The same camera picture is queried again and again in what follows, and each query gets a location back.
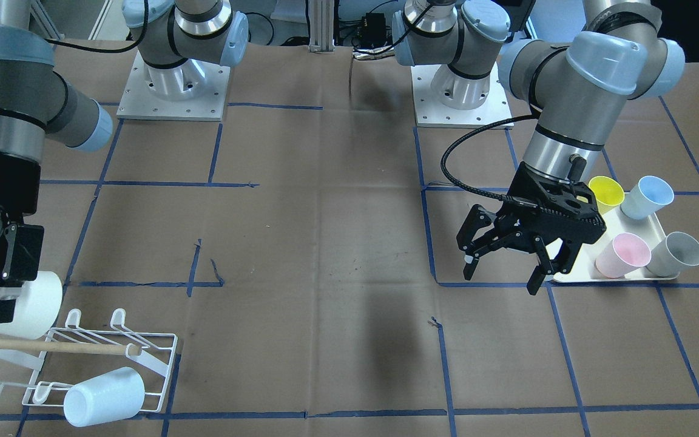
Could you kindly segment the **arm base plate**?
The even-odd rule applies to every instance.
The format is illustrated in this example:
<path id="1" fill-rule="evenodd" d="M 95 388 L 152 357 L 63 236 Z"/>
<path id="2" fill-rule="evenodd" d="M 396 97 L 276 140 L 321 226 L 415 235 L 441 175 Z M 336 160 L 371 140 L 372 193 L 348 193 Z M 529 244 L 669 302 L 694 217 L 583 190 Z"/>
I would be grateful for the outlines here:
<path id="1" fill-rule="evenodd" d="M 497 64 L 488 76 L 467 80 L 448 66 L 411 67 L 419 127 L 476 128 L 511 117 Z"/>
<path id="2" fill-rule="evenodd" d="M 117 116 L 142 121 L 222 121 L 231 68 L 187 60 L 173 69 L 134 58 Z"/>

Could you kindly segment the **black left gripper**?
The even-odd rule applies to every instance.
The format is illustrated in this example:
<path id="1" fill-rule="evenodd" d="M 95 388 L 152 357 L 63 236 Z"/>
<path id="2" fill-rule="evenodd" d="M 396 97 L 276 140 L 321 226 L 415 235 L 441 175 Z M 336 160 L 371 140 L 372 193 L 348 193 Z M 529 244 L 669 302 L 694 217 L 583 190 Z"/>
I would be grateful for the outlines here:
<path id="1" fill-rule="evenodd" d="M 581 246 L 596 243 L 606 231 L 597 209 L 588 210 L 585 218 L 572 218 L 551 209 L 512 202 L 503 202 L 498 213 L 473 205 L 456 236 L 458 248 L 464 252 L 464 279 L 472 279 L 479 258 L 489 252 L 500 248 L 535 252 L 539 265 L 527 282 L 528 293 L 535 296 L 547 276 L 571 272 Z M 546 245 L 557 239 L 562 241 L 561 247 L 550 259 Z"/>

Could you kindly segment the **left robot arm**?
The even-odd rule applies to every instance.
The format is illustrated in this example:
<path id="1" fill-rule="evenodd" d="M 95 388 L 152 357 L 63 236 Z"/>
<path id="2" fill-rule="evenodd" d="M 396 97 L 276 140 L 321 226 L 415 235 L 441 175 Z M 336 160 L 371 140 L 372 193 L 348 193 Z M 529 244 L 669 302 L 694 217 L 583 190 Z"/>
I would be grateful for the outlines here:
<path id="1" fill-rule="evenodd" d="M 683 74 L 683 48 L 658 36 L 662 12 L 652 3 L 586 1 L 584 8 L 586 26 L 571 42 L 527 39 L 507 50 L 501 47 L 510 19 L 493 1 L 407 1 L 394 14 L 392 47 L 400 64 L 439 66 L 477 87 L 497 66 L 504 89 L 531 110 L 511 121 L 536 120 L 506 194 L 466 185 L 447 167 L 456 147 L 503 121 L 461 136 L 441 157 L 450 183 L 501 202 L 496 212 L 472 206 L 456 235 L 465 280 L 481 257 L 501 248 L 538 258 L 527 282 L 530 295 L 549 277 L 571 272 L 581 247 L 596 243 L 607 229 L 584 179 L 625 103 L 662 96 Z"/>

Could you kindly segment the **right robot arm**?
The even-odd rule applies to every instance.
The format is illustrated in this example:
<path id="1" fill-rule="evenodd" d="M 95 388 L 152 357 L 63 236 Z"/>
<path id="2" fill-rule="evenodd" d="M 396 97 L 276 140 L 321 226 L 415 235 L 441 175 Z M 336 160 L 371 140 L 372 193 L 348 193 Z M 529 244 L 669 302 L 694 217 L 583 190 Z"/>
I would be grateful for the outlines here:
<path id="1" fill-rule="evenodd" d="M 0 325 L 14 321 L 25 286 L 36 280 L 44 229 L 23 219 L 37 208 L 45 139 L 72 149 L 105 146 L 113 122 L 99 102 L 55 71 L 58 41 L 28 30 L 26 1 L 0 1 Z M 249 41 L 249 22 L 228 1 L 125 1 L 124 20 L 142 66 L 122 99 L 175 117 L 214 118 L 225 85 L 210 66 L 234 67 Z"/>

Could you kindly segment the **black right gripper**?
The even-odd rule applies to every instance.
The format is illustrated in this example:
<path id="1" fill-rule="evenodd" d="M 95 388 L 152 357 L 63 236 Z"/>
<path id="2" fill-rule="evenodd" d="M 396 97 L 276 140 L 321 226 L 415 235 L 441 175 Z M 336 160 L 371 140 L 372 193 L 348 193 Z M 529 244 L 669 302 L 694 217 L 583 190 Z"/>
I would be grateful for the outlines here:
<path id="1" fill-rule="evenodd" d="M 0 213 L 20 222 L 33 215 L 37 210 L 39 178 L 38 163 L 0 152 Z M 0 226 L 0 324 L 13 320 L 22 286 L 37 277 L 42 238 L 42 226 Z"/>

